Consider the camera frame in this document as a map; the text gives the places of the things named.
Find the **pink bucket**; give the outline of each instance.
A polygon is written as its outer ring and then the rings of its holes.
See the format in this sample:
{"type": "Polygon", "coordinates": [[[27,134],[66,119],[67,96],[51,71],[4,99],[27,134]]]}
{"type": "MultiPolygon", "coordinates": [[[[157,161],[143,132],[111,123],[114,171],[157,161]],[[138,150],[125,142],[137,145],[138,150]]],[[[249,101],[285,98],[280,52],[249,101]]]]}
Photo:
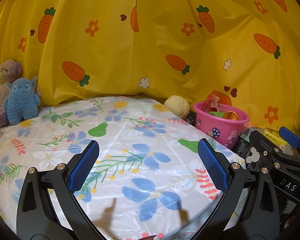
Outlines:
{"type": "Polygon", "coordinates": [[[203,112],[201,110],[202,104],[203,102],[198,102],[193,106],[197,112],[195,127],[231,150],[237,141],[244,124],[249,122],[250,117],[247,113],[238,108],[223,104],[219,104],[219,112],[235,112],[240,120],[234,121],[216,117],[203,112]]]}

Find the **green pear print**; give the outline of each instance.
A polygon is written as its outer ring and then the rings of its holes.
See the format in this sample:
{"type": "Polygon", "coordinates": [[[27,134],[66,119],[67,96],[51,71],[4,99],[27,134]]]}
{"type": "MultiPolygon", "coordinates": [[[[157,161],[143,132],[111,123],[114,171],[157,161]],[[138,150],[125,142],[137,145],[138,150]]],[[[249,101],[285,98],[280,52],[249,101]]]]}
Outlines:
{"type": "Polygon", "coordinates": [[[97,127],[90,129],[88,131],[88,134],[91,135],[91,136],[93,136],[93,137],[104,136],[107,133],[107,130],[106,130],[107,126],[108,126],[107,122],[102,122],[97,127]]]}
{"type": "Polygon", "coordinates": [[[188,141],[185,139],[179,139],[178,143],[187,147],[189,150],[193,151],[194,153],[198,153],[198,141],[188,141]]]}

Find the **blue plush toy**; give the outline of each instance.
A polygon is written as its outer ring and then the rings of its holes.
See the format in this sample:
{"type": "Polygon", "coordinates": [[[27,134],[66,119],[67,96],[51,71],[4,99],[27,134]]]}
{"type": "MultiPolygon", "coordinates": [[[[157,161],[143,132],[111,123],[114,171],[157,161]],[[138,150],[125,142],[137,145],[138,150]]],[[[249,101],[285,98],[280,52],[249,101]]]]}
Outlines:
{"type": "Polygon", "coordinates": [[[32,81],[27,78],[19,78],[13,84],[7,84],[10,92],[3,107],[7,111],[10,125],[20,123],[22,119],[28,120],[38,116],[40,98],[34,93],[36,81],[37,77],[32,81]]]}

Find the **yellow package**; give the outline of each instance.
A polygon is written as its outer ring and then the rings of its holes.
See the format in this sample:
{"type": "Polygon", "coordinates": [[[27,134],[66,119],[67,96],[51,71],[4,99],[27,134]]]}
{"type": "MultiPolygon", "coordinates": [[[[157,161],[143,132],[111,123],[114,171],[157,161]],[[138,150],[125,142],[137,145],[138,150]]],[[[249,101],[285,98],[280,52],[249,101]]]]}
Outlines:
{"type": "Polygon", "coordinates": [[[273,129],[270,129],[270,128],[266,128],[265,131],[264,131],[264,133],[263,133],[263,135],[266,136],[275,145],[277,145],[278,147],[280,147],[281,150],[284,150],[285,147],[288,144],[285,140],[283,140],[279,136],[279,132],[277,132],[276,130],[273,130],[273,129]]]}

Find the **metal screw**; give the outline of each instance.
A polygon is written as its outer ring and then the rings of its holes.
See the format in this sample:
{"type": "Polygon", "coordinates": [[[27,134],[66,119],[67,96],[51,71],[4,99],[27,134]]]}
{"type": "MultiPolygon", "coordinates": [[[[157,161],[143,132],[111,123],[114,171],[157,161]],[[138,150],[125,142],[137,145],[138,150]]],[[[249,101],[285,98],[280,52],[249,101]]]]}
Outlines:
{"type": "Polygon", "coordinates": [[[35,172],[35,168],[34,167],[32,167],[32,168],[30,168],[29,170],[28,170],[28,172],[31,174],[31,173],[34,173],[35,172]]]}
{"type": "Polygon", "coordinates": [[[263,167],[263,168],[261,169],[261,171],[262,171],[264,174],[267,174],[267,173],[268,173],[268,169],[265,168],[265,167],[263,167]]]}
{"type": "Polygon", "coordinates": [[[65,168],[65,164],[64,163],[59,163],[58,165],[57,165],[57,169],[58,170],[63,170],[64,168],[65,168]]]}
{"type": "Polygon", "coordinates": [[[234,168],[235,170],[240,168],[240,164],[239,163],[232,163],[232,168],[234,168]]]}

